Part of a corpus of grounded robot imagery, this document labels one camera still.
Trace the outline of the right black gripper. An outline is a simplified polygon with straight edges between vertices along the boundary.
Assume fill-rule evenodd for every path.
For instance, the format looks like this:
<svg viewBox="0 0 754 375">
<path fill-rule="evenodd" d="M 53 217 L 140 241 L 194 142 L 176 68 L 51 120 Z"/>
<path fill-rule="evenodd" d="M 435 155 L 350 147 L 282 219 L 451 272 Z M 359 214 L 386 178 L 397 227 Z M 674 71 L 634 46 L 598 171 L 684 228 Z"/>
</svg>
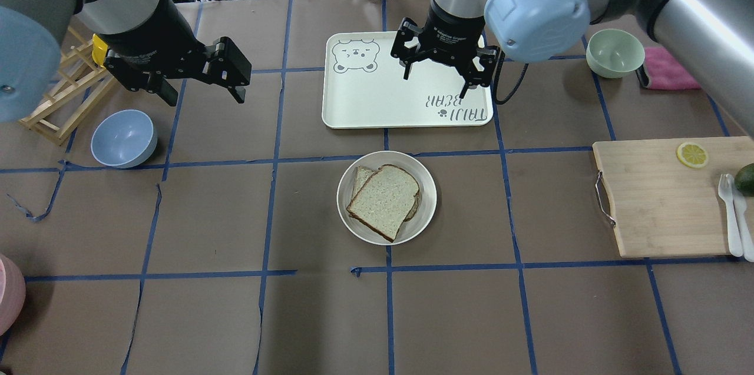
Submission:
<svg viewBox="0 0 754 375">
<path fill-rule="evenodd" d="M 483 16 L 461 18 L 441 7 L 431 7 L 425 26 L 419 27 L 405 16 L 398 26 L 391 56 L 404 68 L 408 80 L 412 64 L 431 59 L 455 67 L 464 79 L 459 94 L 464 99 L 469 89 L 488 87 L 501 60 L 499 46 L 478 46 L 485 21 Z"/>
</svg>

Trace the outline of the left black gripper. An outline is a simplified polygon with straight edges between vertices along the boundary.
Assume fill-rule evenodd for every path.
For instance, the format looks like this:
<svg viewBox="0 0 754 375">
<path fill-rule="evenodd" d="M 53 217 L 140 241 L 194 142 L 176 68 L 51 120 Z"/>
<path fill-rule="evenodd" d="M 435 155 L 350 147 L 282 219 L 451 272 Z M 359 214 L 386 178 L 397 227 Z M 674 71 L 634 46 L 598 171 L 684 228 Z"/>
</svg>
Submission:
<svg viewBox="0 0 754 375">
<path fill-rule="evenodd" d="M 103 41 L 113 51 L 105 66 L 126 89 L 148 89 L 176 107 L 178 91 L 167 79 L 195 79 L 219 85 L 238 104 L 245 103 L 252 64 L 243 51 L 227 36 L 205 46 L 172 1 L 159 2 L 140 26 L 105 34 Z"/>
</svg>

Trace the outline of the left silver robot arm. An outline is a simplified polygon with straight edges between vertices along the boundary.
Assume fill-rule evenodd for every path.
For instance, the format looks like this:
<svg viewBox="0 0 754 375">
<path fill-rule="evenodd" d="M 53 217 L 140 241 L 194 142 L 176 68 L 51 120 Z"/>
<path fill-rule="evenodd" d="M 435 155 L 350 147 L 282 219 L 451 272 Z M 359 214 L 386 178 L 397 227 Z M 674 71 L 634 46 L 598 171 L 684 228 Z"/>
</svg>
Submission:
<svg viewBox="0 0 754 375">
<path fill-rule="evenodd" d="M 245 101 L 250 61 L 229 37 L 200 42 L 173 0 L 1 0 L 1 13 L 2 122 L 41 102 L 73 16 L 106 44 L 105 69 L 130 91 L 174 107 L 170 80 L 195 79 Z"/>
</svg>

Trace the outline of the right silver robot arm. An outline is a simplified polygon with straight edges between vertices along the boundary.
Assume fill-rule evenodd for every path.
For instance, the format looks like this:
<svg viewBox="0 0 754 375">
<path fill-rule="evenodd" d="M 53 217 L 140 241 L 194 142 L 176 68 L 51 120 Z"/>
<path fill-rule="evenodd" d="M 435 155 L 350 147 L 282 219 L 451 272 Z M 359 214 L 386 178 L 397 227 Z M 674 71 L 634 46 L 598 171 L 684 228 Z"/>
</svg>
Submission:
<svg viewBox="0 0 754 375">
<path fill-rule="evenodd" d="M 753 131 L 753 0 L 431 0 L 426 24 L 405 18 L 391 55 L 409 77 L 423 59 L 456 69 L 461 93 L 494 83 L 502 59 L 538 63 L 587 27 L 634 15 L 749 135 Z"/>
</svg>

